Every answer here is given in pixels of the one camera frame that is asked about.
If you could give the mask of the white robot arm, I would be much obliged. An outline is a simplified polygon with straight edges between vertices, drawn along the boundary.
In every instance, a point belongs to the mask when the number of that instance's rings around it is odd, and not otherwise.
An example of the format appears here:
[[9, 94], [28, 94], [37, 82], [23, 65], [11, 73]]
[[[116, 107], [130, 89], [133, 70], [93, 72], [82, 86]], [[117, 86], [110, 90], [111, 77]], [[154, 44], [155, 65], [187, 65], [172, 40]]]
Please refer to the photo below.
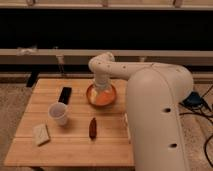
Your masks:
[[183, 66], [155, 62], [117, 62], [110, 52], [89, 61], [97, 89], [111, 77], [127, 81], [126, 113], [135, 171], [190, 171], [178, 104], [193, 90]]

